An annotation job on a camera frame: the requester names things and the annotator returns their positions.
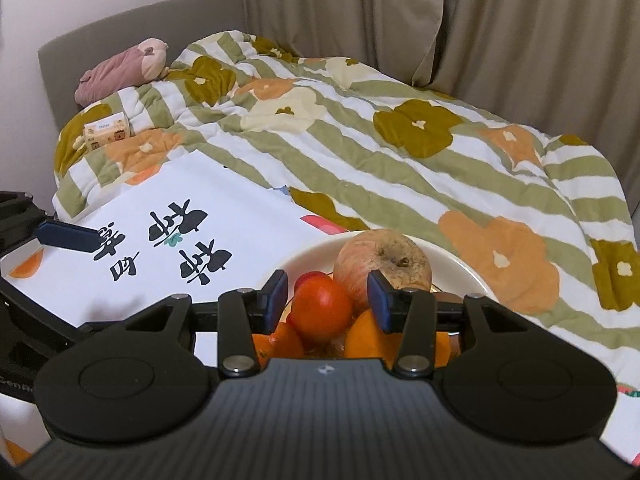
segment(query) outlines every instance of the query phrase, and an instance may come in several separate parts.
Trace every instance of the curtain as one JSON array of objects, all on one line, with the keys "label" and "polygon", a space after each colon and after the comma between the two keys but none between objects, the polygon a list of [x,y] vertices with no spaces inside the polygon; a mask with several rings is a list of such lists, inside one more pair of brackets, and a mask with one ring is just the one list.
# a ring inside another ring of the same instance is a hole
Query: curtain
[{"label": "curtain", "polygon": [[640,0],[457,0],[431,87],[609,159],[640,202]]},{"label": "curtain", "polygon": [[248,32],[304,57],[345,56],[426,86],[443,0],[244,0]]}]

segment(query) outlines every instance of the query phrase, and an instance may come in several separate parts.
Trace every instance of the gray headboard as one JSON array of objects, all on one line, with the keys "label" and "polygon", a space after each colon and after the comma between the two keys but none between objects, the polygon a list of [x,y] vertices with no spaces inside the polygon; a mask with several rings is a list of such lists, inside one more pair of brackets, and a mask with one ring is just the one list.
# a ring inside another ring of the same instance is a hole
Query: gray headboard
[{"label": "gray headboard", "polygon": [[61,130],[78,113],[74,93],[85,71],[146,40],[169,45],[169,62],[193,41],[222,30],[244,30],[242,0],[170,0],[90,23],[38,51],[49,104]]}]

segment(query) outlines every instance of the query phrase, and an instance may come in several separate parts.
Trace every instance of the pink plush toy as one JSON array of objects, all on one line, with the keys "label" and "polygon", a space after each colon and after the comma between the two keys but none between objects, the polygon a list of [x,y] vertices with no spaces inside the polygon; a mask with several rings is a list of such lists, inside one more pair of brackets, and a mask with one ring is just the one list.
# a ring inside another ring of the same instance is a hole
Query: pink plush toy
[{"label": "pink plush toy", "polygon": [[82,107],[129,86],[142,86],[166,75],[168,45],[156,38],[128,48],[103,61],[80,78],[76,103]]}]

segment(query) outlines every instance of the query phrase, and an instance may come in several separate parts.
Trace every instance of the white plate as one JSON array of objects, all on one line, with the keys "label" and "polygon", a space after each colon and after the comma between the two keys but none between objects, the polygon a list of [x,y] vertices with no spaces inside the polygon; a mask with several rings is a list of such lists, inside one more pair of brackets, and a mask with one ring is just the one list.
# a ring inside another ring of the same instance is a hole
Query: white plate
[{"label": "white plate", "polygon": [[[293,285],[305,272],[321,270],[332,272],[334,262],[342,246],[347,240],[353,238],[361,231],[351,231],[338,235],[332,235],[326,241],[322,241],[302,251],[287,260],[281,262],[276,269],[283,269],[289,277],[289,299],[293,297]],[[460,297],[477,292],[484,294],[495,301],[495,295],[489,286],[476,274],[465,262],[437,245],[431,244],[419,238],[409,237],[427,255],[433,272],[433,285],[445,292],[453,292]],[[270,277],[265,276],[262,284]],[[284,320],[289,313],[287,307],[282,315]]]}]

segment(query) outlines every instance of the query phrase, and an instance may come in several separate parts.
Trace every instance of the fruit plate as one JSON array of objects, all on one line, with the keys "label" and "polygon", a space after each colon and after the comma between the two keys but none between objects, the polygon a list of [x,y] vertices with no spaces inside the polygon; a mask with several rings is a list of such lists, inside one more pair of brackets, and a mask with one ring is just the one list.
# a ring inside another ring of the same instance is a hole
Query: fruit plate
[{"label": "fruit plate", "polygon": [[[277,265],[276,269],[283,269],[289,277],[289,300],[293,297],[293,285],[302,274],[310,270],[331,273],[340,249],[347,243],[347,240],[360,232],[362,231],[332,235],[326,241],[317,243]],[[444,292],[452,292],[461,297],[477,292],[495,300],[495,296],[489,286],[465,262],[437,245],[419,238],[411,236],[409,238],[424,251],[431,263],[431,271],[433,273],[432,292],[442,290]],[[265,276],[262,283],[270,275],[271,273]],[[282,314],[282,320],[284,321],[288,315],[289,306],[287,305]]]}]

